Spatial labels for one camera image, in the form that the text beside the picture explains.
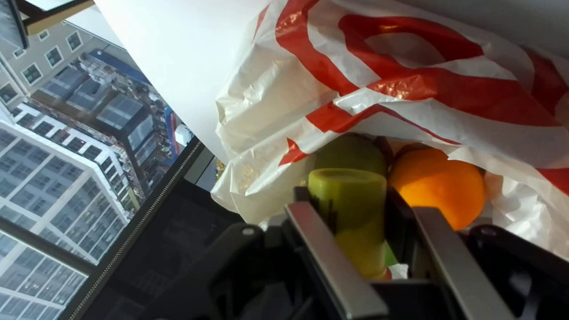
plastic bag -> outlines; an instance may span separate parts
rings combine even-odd
[[[217,202],[260,223],[338,134],[405,138],[501,175],[494,221],[569,257],[567,61],[389,0],[274,0],[256,22],[217,101]]]

office building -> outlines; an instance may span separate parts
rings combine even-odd
[[[16,122],[28,113],[23,108]],[[50,138],[0,122],[0,216],[91,262],[128,223],[100,172]],[[52,320],[82,280],[82,273],[0,234],[0,316]]]
[[[164,170],[158,166],[167,159],[165,106],[149,97],[144,77],[137,83],[137,72],[119,72],[101,54],[117,60],[103,49],[84,53],[41,85],[32,101],[114,143],[124,166],[132,168],[128,177],[142,200],[160,181]]]
[[[112,145],[96,140],[94,136],[62,122],[50,113],[43,113],[30,104],[18,104],[12,108],[12,122],[20,127],[36,133],[39,140],[48,140],[76,154],[80,161],[91,163],[92,172],[101,184],[110,189],[110,197],[121,202],[121,214],[130,220],[141,207],[139,198],[128,186],[128,172],[123,166],[117,150]]]

white plastic bag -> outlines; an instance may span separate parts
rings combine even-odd
[[[212,195],[260,223],[338,134],[407,138],[503,175],[494,221],[569,257],[567,79],[557,56],[398,1],[274,0],[219,99]]]

grocery bag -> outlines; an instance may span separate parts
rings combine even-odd
[[[261,223],[345,133],[500,177],[494,223],[569,257],[569,63],[398,1],[274,0],[219,97],[213,198]]]

window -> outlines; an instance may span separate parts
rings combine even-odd
[[[60,197],[62,193],[64,193],[64,189],[66,189],[68,186],[66,184],[62,184],[62,182],[59,182],[59,181],[53,181],[50,186],[48,186],[48,193],[52,195],[52,197]]]
[[[50,65],[57,65],[62,60],[57,45],[46,53],[46,60],[50,61]]]
[[[91,159],[94,159],[100,152],[101,152],[100,147],[91,145],[91,147],[85,150],[85,156],[91,157]]]
[[[39,234],[41,234],[41,237],[44,237],[44,239],[48,239],[52,243],[57,243],[57,239],[59,239],[59,236],[53,230],[50,230],[48,227],[43,229]]]
[[[87,250],[87,252],[92,248],[92,245],[94,245],[94,239],[89,237],[89,236],[85,236],[85,237],[82,239],[82,243],[80,243],[80,246],[82,246],[84,250]]]
[[[4,216],[5,220],[23,227],[23,229],[30,229],[34,225],[32,218],[25,216],[25,214],[21,214],[21,213],[7,207],[7,205],[0,207],[0,216]]]
[[[59,229],[59,230],[68,230],[69,225],[75,221],[75,218],[71,216],[73,211],[71,207],[62,209],[59,214],[55,214],[55,218],[52,220],[52,223]]]
[[[68,282],[69,277],[73,277],[73,271],[69,268],[59,268],[59,271],[53,275],[53,280],[64,284]],[[52,301],[66,303],[69,300],[69,294],[64,293],[66,291],[64,287],[66,285],[59,289],[59,294],[55,294]]]
[[[110,170],[105,172],[107,179],[110,179],[117,170],[110,166]]]
[[[32,202],[30,211],[43,216],[52,207],[52,204],[52,200],[39,197]]]
[[[16,95],[18,95],[18,92],[14,90],[14,86],[11,83],[7,83],[0,88],[0,99],[4,101],[4,104],[11,102]]]
[[[18,205],[27,207],[32,198],[34,198],[34,193],[27,191],[27,189],[20,189],[20,191],[12,197],[12,202],[16,202]]]
[[[110,157],[107,157],[100,166],[101,166],[101,170],[105,172],[108,166],[110,166]]]
[[[0,181],[0,195],[2,195],[2,197],[9,195],[14,188],[16,188],[14,182],[11,182],[11,181],[7,181],[7,179],[2,179],[2,181]]]
[[[57,129],[57,133],[52,136],[52,140],[62,143],[68,136],[69,136],[69,133],[66,129]]]
[[[92,246],[91,253],[100,259],[105,252],[105,248],[101,248],[100,245]]]
[[[105,93],[108,90],[108,85],[101,85],[89,77],[73,92],[68,102],[82,111],[92,111],[100,104],[100,101],[105,99]]]
[[[66,166],[66,161],[60,157],[52,157],[52,161],[46,165],[48,170],[59,173]]]
[[[28,275],[27,268],[20,264],[11,264],[11,268],[0,277],[0,282],[5,287],[16,289],[25,280],[27,275]]]
[[[0,149],[11,145],[12,140],[14,140],[14,134],[0,129]]]
[[[41,161],[44,161],[48,156],[50,156],[50,154],[48,154],[46,150],[43,150],[43,149],[32,149],[32,150],[28,152],[28,159],[30,159],[32,163],[36,163],[36,165],[39,165]]]
[[[7,255],[7,252],[11,252],[14,245],[16,245],[16,239],[9,237],[5,232],[0,232],[0,253],[2,253],[2,257]]]
[[[34,175],[30,184],[36,186],[37,189],[43,189],[50,181],[52,181],[50,175],[41,172],[41,173]]]
[[[82,38],[80,35],[75,31],[68,37],[68,44],[71,47],[71,51],[75,51],[78,45],[82,45]]]
[[[68,163],[68,166],[60,172],[60,175],[66,177],[68,181],[75,181],[80,173],[82,170],[71,163]]]
[[[50,37],[50,31],[48,31],[48,29],[43,29],[43,31],[37,33],[37,37],[39,37],[41,40],[44,40],[44,38]]]
[[[11,157],[11,156],[2,156],[2,157],[0,157],[0,168],[2,168],[4,172],[9,172],[14,165],[16,165],[16,159],[14,159],[14,157]]]
[[[108,225],[112,223],[114,214],[116,214],[116,213],[112,211],[112,207],[108,207],[108,209],[105,211],[105,214],[101,216],[100,223],[105,227],[105,230],[107,230]]]
[[[43,310],[43,314],[41,314],[41,320],[53,320],[53,317],[57,317],[59,312],[60,312],[59,309],[46,307],[46,310]]]
[[[119,93],[107,104],[107,108],[103,108],[98,118],[116,129],[123,129],[126,122],[139,113],[141,108],[142,102]]]
[[[11,298],[11,300],[2,307],[2,314],[18,317],[20,312],[21,312],[27,305],[28,305],[28,301],[25,301],[25,300],[21,300],[21,298]]]
[[[48,131],[52,131],[52,127],[53,125],[50,122],[39,122],[39,125],[36,125],[34,131],[44,136],[48,134]]]
[[[32,143],[25,141],[25,140],[20,140],[20,141],[14,145],[12,150],[14,150],[18,156],[27,156],[32,147],[34,147]]]
[[[96,184],[96,181],[92,179],[87,179],[82,191],[89,197],[89,198],[94,198],[98,193],[100,193],[100,188]]]
[[[103,213],[107,207],[108,207],[108,202],[107,202],[105,197],[101,197],[101,198],[96,202],[96,209],[98,209],[100,213]]]
[[[14,53],[14,58],[20,58],[25,53],[25,49],[14,49],[12,53]]]
[[[87,74],[73,65],[66,65],[60,72],[41,85],[41,92],[55,97],[68,99],[69,93],[87,77]]]
[[[27,115],[23,115],[23,117],[18,120],[18,124],[30,127],[30,125],[34,124],[34,118],[36,118],[36,115],[27,113]]]
[[[11,175],[16,179],[25,179],[32,172],[32,166],[27,166],[25,163],[18,163],[12,170]]]
[[[39,317],[39,314],[43,312],[43,305],[39,303],[32,303],[28,305],[28,309],[21,314],[21,317]]]
[[[7,294],[0,293],[0,307],[7,301],[7,298],[9,298]]]
[[[148,115],[130,134],[128,143],[132,149],[137,149],[142,140],[153,131],[155,120],[151,115]]]
[[[28,83],[36,83],[41,77],[36,63],[28,65],[21,74]]]
[[[91,236],[91,237],[101,237],[101,234],[103,234],[105,230],[107,230],[107,229],[98,221],[98,223],[91,229],[89,236]]]
[[[110,184],[112,184],[114,191],[119,191],[119,189],[121,189],[119,181],[121,181],[121,175],[119,175],[119,173],[116,173],[116,175],[110,179]]]
[[[137,150],[135,157],[137,157],[137,163],[142,165],[149,154],[153,154],[153,150],[158,147],[158,138],[157,134],[149,136],[142,147]]]
[[[66,147],[78,152],[78,149],[84,145],[85,141],[82,138],[73,138]]]

